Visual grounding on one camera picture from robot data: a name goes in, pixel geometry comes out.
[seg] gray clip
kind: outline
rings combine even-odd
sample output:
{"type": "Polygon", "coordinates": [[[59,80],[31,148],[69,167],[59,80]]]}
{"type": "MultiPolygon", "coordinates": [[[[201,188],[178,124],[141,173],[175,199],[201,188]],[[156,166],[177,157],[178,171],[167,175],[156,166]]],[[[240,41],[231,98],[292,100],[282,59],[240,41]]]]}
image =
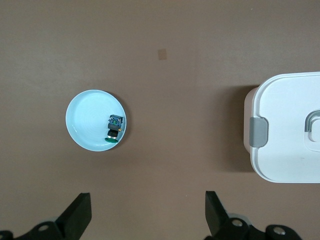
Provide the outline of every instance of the gray clip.
{"type": "Polygon", "coordinates": [[[263,147],[268,142],[268,122],[262,117],[250,118],[249,143],[253,148],[263,147]]]}

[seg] lid handle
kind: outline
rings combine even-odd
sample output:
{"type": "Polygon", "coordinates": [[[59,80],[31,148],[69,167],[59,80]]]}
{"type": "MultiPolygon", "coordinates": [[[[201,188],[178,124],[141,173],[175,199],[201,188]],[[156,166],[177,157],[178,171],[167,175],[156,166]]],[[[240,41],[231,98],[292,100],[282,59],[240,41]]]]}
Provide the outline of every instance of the lid handle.
{"type": "Polygon", "coordinates": [[[311,121],[314,117],[320,117],[320,110],[316,110],[316,111],[312,111],[309,113],[309,115],[306,117],[305,119],[305,123],[304,123],[304,131],[306,133],[310,133],[311,132],[311,121]]]}

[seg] green round part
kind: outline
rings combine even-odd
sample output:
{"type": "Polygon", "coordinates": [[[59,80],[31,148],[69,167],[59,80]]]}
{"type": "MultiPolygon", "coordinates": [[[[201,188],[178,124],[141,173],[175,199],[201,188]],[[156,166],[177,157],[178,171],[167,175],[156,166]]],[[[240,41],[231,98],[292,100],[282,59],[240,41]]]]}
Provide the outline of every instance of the green round part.
{"type": "Polygon", "coordinates": [[[112,138],[109,138],[109,137],[106,137],[104,140],[106,140],[106,141],[109,142],[109,143],[113,143],[113,144],[115,144],[115,143],[118,142],[117,139],[112,139],[112,138]]]}

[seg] container lid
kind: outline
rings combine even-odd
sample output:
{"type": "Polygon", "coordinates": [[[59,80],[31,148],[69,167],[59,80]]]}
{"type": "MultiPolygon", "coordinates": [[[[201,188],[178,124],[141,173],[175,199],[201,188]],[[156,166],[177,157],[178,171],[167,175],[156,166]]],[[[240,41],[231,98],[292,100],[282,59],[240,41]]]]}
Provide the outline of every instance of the container lid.
{"type": "Polygon", "coordinates": [[[251,163],[278,183],[320,183],[320,72],[277,75],[255,92],[251,163]]]}

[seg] white bowl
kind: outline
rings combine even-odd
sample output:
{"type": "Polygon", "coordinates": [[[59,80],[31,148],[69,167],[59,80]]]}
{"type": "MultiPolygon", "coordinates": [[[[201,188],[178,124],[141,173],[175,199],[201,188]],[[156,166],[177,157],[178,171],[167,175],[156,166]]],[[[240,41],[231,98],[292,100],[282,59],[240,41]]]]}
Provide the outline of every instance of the white bowl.
{"type": "Polygon", "coordinates": [[[101,90],[79,93],[70,102],[65,114],[66,128],[72,139],[84,149],[101,152],[113,148],[123,138],[127,118],[120,102],[111,94],[101,90]],[[118,142],[107,142],[110,115],[123,117],[122,131],[118,142]]]}

